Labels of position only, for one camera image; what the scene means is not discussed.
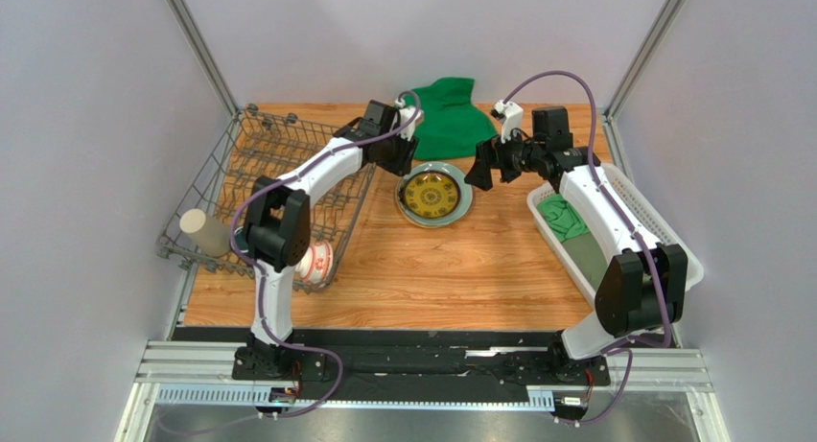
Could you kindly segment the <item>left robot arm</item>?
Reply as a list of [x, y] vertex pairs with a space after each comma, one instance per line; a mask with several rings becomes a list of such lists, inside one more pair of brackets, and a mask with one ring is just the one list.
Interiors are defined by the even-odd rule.
[[372, 101], [363, 116], [338, 129], [325, 147], [277, 178], [260, 176], [234, 218], [242, 220], [245, 251], [238, 256], [255, 271], [255, 314], [245, 346], [235, 354], [236, 380], [284, 380], [314, 347], [288, 342], [293, 332], [296, 268], [313, 261], [312, 209], [332, 188], [368, 165], [402, 176], [411, 169], [423, 111], [404, 95], [394, 104]]

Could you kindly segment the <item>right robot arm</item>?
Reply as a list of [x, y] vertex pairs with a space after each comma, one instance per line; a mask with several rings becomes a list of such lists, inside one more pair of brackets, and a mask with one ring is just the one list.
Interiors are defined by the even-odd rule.
[[668, 346], [671, 326], [685, 305], [689, 256], [684, 248], [641, 224], [607, 179], [594, 146], [574, 144], [565, 107], [534, 109], [532, 135], [522, 129], [525, 113], [519, 105], [498, 102], [491, 114], [501, 130], [477, 144], [466, 183], [488, 191], [493, 172], [503, 183], [536, 173], [578, 213], [607, 262], [593, 312], [561, 334], [567, 356], [585, 360], [630, 342], [648, 344], [643, 332], [655, 328], [665, 334], [659, 345]]

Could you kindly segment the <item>yellow patterned small plate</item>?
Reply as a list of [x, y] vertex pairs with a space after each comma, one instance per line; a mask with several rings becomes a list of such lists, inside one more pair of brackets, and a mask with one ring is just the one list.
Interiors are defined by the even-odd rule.
[[423, 171], [404, 182], [398, 198], [413, 216], [437, 220], [452, 215], [461, 202], [461, 191], [449, 174]]

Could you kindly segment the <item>light blue flower plate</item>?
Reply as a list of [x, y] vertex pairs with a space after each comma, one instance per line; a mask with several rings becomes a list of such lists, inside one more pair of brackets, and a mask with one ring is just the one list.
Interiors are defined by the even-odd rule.
[[[452, 215], [437, 220], [420, 219], [416, 216], [413, 216], [410, 212], [408, 212], [401, 203], [401, 201], [399, 200], [398, 193], [400, 188], [403, 186], [404, 182], [408, 180], [412, 175], [419, 174], [420, 172], [423, 171], [439, 171], [449, 174], [455, 179], [457, 185], [460, 187], [461, 202], [457, 206], [455, 211], [452, 213]], [[397, 184], [395, 188], [395, 201], [397, 203], [397, 207], [399, 211], [402, 213], [402, 215], [409, 222], [417, 226], [423, 228], [440, 228], [451, 225], [454, 222], [463, 219], [468, 214], [473, 205], [474, 201], [473, 187], [465, 183], [464, 177], [465, 174], [463, 173], [463, 171], [461, 171], [458, 167], [446, 162], [433, 161], [419, 164], [416, 167], [414, 167], [407, 175], [404, 175]]]

